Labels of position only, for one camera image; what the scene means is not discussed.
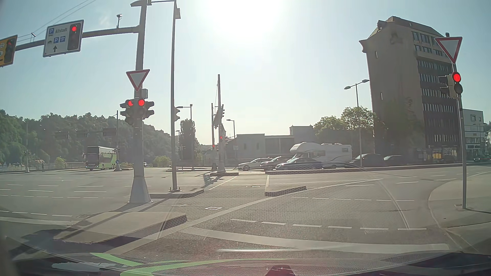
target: traffic light pole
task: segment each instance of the traffic light pole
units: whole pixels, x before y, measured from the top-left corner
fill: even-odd
[[[145,22],[147,14],[147,1],[140,1],[140,22],[138,24],[138,40],[136,44],[136,64],[135,70],[143,70],[143,49],[145,44]],[[138,91],[134,90],[134,97],[138,96]],[[148,193],[145,181],[145,171],[143,168],[143,120],[135,118],[133,125],[133,185],[129,203],[149,203],[152,202]]]
[[[174,106],[174,42],[176,36],[176,9],[177,3],[174,1],[174,9],[172,12],[172,46],[171,46],[171,57],[170,57],[170,151],[172,159],[172,188],[170,192],[180,192],[181,190],[177,188],[177,172],[176,172],[176,128],[175,128],[175,106]]]

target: double-decker bus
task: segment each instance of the double-decker bus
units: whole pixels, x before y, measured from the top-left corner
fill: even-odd
[[[87,147],[85,167],[89,170],[116,168],[116,149],[101,146]]]

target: asphalt road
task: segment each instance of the asphalt road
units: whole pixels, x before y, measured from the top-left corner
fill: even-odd
[[[471,176],[491,167],[467,169]],[[202,174],[180,172],[179,186],[203,186]],[[170,172],[149,168],[145,175],[150,191],[170,187]],[[461,179],[461,167],[294,175],[248,171],[223,177],[196,197],[142,205],[127,204],[132,176],[132,171],[110,170],[0,175],[0,227],[18,238],[107,211],[185,213],[187,223],[110,251],[158,260],[457,249],[433,219],[428,197],[441,184]],[[264,196],[267,187],[291,185],[307,190]]]

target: car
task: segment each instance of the car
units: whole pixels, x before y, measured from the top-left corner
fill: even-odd
[[[382,155],[376,153],[365,153],[362,154],[363,167],[385,167],[385,160]],[[351,167],[361,167],[360,156],[358,155],[355,159],[351,160],[348,164]]]
[[[276,170],[286,169],[322,169],[322,162],[310,157],[298,157],[288,160],[288,162],[276,165]]]
[[[276,167],[276,165],[281,164],[281,163],[285,163],[292,158],[293,158],[293,155],[278,156],[278,157],[273,158],[272,160],[262,162],[261,168],[264,170],[271,170],[271,169],[274,169]]]
[[[251,162],[240,163],[237,167],[239,170],[250,170],[261,168],[261,163],[271,160],[271,158],[256,158]]]
[[[404,166],[408,164],[402,155],[387,155],[383,160],[387,166]]]
[[[491,158],[489,156],[478,156],[474,158],[474,162],[489,162]]]

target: sidewalk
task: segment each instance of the sidewalk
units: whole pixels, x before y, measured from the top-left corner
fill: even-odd
[[[491,254],[491,173],[467,179],[466,209],[462,209],[462,180],[433,190],[428,206],[440,227],[464,251]]]

